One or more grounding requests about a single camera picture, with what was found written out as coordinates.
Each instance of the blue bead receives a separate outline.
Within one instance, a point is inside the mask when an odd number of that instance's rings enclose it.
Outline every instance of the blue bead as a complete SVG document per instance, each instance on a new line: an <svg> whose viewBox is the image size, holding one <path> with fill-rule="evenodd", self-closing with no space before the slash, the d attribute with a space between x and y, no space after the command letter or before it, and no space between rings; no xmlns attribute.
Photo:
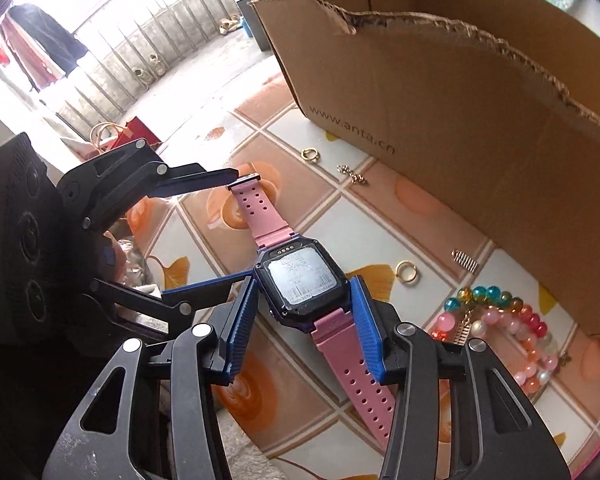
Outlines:
<svg viewBox="0 0 600 480"><path fill-rule="evenodd" d="M491 285L487 289L487 298L489 298L489 300L493 301L495 304L500 303L501 295L502 295L502 292L500 291L499 286Z"/></svg>
<svg viewBox="0 0 600 480"><path fill-rule="evenodd" d="M487 289L480 285L474 287L474 298L475 298L475 301L478 301L478 302L486 300L487 299Z"/></svg>
<svg viewBox="0 0 600 480"><path fill-rule="evenodd" d="M458 310L462 306L460 300L458 298L449 298L445 301L445 311L451 312L453 310Z"/></svg>

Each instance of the black clamp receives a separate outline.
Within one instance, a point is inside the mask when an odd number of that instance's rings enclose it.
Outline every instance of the black clamp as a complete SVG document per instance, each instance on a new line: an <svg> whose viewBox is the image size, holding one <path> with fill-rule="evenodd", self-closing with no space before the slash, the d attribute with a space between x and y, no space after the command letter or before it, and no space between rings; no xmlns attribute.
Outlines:
<svg viewBox="0 0 600 480"><path fill-rule="evenodd" d="M398 385L380 479L435 478L440 379L450 384L450 479L571 478L538 412L487 343L436 341L401 322L390 304L373 300L361 276L351 286L366 299L353 308L368 369L379 383Z"/></svg>
<svg viewBox="0 0 600 480"><path fill-rule="evenodd" d="M230 480L211 385L230 384L242 367L258 309L246 277L236 300L176 339L123 343L78 405L56 443L43 480L163 478L156 442L158 384L171 380L173 465L178 480Z"/></svg>

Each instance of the pink fabric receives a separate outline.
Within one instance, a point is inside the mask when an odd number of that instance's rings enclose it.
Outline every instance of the pink fabric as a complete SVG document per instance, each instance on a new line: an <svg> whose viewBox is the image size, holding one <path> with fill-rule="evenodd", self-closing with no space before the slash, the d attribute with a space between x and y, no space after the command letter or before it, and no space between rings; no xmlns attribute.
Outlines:
<svg viewBox="0 0 600 480"><path fill-rule="evenodd" d="M11 47L21 66L26 70L38 90L42 90L51 83L58 81L58 78L51 73L51 70L47 68L38 53L29 46L10 20L4 19L0 25L0 30L5 41Z"/></svg>
<svg viewBox="0 0 600 480"><path fill-rule="evenodd" d="M289 240L294 231L276 211L259 180L243 182L231 188L242 218L249 224L259 249Z"/></svg>
<svg viewBox="0 0 600 480"><path fill-rule="evenodd" d="M360 417L386 449L395 399L366 369L352 314L341 308L334 310L315 322L311 336Z"/></svg>

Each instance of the red bead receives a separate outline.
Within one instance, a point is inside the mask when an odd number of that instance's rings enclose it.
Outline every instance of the red bead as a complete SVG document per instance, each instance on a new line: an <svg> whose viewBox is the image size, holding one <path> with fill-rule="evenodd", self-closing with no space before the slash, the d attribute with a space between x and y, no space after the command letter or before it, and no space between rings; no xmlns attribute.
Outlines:
<svg viewBox="0 0 600 480"><path fill-rule="evenodd" d="M531 330L535 332L536 328L538 328L538 326L540 325L540 316L538 316L538 314L532 314L532 316L529 318L526 324Z"/></svg>
<svg viewBox="0 0 600 480"><path fill-rule="evenodd" d="M442 332L442 330L432 330L431 337L436 341L446 341L447 335L446 332Z"/></svg>
<svg viewBox="0 0 600 480"><path fill-rule="evenodd" d="M526 323L529 321L529 318L533 315L533 313L534 310L531 308L531 306L525 303L518 313L518 319L523 323Z"/></svg>
<svg viewBox="0 0 600 480"><path fill-rule="evenodd" d="M546 335L547 330L548 330L548 327L547 327L546 323L544 321L541 321L540 324L534 330L534 332L536 332L536 335L538 337L544 337Z"/></svg>
<svg viewBox="0 0 600 480"><path fill-rule="evenodd" d="M531 377L526 380L524 386L522 386L522 391L527 395L534 394L536 391L540 389L540 381L536 377Z"/></svg>

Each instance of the cardboard box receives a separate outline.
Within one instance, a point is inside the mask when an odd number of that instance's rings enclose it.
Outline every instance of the cardboard box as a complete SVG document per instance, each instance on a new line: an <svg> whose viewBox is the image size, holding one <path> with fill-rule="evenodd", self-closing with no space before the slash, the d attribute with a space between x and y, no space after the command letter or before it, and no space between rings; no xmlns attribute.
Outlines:
<svg viewBox="0 0 600 480"><path fill-rule="evenodd" d="M257 0L303 113L600 334L600 39L543 0Z"/></svg>

